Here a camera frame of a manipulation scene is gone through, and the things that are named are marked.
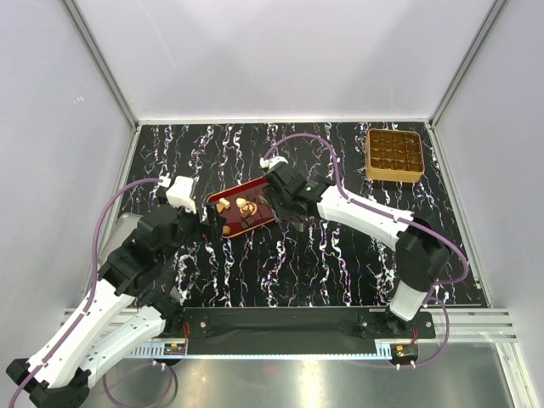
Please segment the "white square chocolate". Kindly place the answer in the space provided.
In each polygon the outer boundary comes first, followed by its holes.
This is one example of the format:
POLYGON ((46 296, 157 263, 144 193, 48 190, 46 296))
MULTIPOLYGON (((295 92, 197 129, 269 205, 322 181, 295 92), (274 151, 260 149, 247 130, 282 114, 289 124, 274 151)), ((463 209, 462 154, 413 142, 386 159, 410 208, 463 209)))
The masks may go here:
POLYGON ((220 198, 218 202, 224 209, 230 209, 230 202, 225 198, 220 198))

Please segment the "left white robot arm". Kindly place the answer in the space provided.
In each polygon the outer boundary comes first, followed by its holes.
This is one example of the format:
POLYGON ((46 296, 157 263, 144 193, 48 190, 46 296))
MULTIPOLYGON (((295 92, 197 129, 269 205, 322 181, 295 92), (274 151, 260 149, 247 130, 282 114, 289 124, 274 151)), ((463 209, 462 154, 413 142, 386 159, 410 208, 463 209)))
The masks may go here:
POLYGON ((172 337, 183 328, 184 312, 169 294, 142 306, 125 326, 107 338, 100 335, 162 273, 185 244, 221 240, 225 219, 213 204, 206 218, 168 204, 140 217, 113 250, 68 321, 32 357, 15 359, 6 373, 16 393, 27 392, 36 407, 79 407, 98 377, 129 351, 153 337, 172 337))

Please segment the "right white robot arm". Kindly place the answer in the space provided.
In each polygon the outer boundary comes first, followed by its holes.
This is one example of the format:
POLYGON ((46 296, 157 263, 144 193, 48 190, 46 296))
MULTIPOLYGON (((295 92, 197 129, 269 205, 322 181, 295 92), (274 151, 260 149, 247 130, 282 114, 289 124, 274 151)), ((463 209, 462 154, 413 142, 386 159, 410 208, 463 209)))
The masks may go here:
POLYGON ((429 222, 412 212, 387 207, 351 192, 341 194, 330 180, 308 181, 285 158, 262 159, 263 193, 279 222, 302 224, 309 218, 348 226, 395 252, 399 284, 388 306, 386 327, 404 337, 417 325, 416 314, 451 258, 434 235, 420 230, 429 222))

